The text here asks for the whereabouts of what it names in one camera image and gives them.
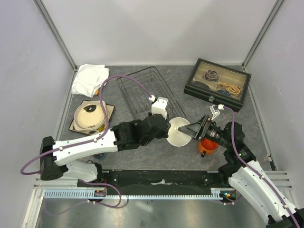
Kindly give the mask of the white ceramic bowl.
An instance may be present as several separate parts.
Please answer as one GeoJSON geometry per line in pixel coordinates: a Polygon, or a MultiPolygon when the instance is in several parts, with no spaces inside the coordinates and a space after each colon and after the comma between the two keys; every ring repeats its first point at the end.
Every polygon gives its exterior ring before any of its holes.
{"type": "Polygon", "coordinates": [[[191,141],[191,137],[180,132],[178,128],[190,124],[189,121],[182,117],[175,117],[169,123],[171,127],[168,131],[167,141],[175,147],[187,145],[191,141]]]}

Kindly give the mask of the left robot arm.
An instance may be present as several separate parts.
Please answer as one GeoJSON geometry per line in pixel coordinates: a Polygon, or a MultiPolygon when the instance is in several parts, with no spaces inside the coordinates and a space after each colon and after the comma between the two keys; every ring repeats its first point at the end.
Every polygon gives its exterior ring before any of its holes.
{"type": "Polygon", "coordinates": [[[144,120],[123,122],[107,132],[70,142],[45,137],[40,148],[40,178],[52,181],[66,175],[99,187],[104,182],[100,165],[86,165],[76,160],[99,153],[135,150],[153,139],[167,138],[170,127],[169,121],[161,114],[153,114],[144,120]]]}

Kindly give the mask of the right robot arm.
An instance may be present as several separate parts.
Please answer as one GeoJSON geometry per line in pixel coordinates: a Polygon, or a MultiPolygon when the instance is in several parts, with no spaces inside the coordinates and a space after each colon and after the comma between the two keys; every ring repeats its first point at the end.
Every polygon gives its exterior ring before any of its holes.
{"type": "Polygon", "coordinates": [[[242,126],[232,120],[221,129],[204,115],[178,128],[195,140],[208,139],[225,147],[226,164],[218,169],[218,183],[231,186],[257,211],[268,228],[302,228],[304,210],[293,204],[271,181],[244,143],[242,126]]]}

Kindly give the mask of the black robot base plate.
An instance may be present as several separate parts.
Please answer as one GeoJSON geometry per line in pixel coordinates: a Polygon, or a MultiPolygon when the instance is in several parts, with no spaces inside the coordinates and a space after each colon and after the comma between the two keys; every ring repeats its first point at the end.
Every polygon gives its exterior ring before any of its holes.
{"type": "Polygon", "coordinates": [[[94,183],[115,186],[121,194],[210,194],[231,186],[217,171],[104,170],[94,183]]]}

